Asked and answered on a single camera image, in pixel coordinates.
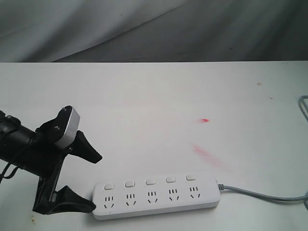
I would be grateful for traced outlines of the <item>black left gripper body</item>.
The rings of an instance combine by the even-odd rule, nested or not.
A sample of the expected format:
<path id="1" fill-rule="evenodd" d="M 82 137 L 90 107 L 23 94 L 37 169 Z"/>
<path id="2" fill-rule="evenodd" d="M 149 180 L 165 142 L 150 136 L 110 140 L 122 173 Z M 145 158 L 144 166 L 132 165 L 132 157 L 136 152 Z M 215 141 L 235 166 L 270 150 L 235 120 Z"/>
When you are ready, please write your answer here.
<path id="1" fill-rule="evenodd" d="M 40 214 L 49 214 L 51 196 L 56 191 L 56 185 L 68 155 L 69 146 L 64 149 L 57 147 L 57 131 L 55 118 L 43 123 L 36 132 L 36 142 L 32 146 L 35 150 L 35 174 L 39 176 L 33 211 Z"/>

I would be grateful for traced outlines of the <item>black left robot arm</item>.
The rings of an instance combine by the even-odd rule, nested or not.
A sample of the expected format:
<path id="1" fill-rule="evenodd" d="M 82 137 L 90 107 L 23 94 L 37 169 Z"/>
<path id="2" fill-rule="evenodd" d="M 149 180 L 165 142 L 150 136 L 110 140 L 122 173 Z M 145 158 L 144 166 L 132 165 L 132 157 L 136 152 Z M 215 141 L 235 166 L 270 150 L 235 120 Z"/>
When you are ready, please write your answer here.
<path id="1" fill-rule="evenodd" d="M 0 114 L 0 158 L 39 177 L 33 211 L 43 215 L 65 212 L 90 213 L 96 205 L 68 186 L 56 191 L 56 185 L 68 155 L 77 156 L 91 163 L 98 163 L 102 156 L 90 145 L 84 133 L 76 130 L 69 141 L 60 147 L 57 142 L 64 137 L 69 123 L 71 107 L 45 122 L 35 131 L 22 126 L 16 117 Z"/>

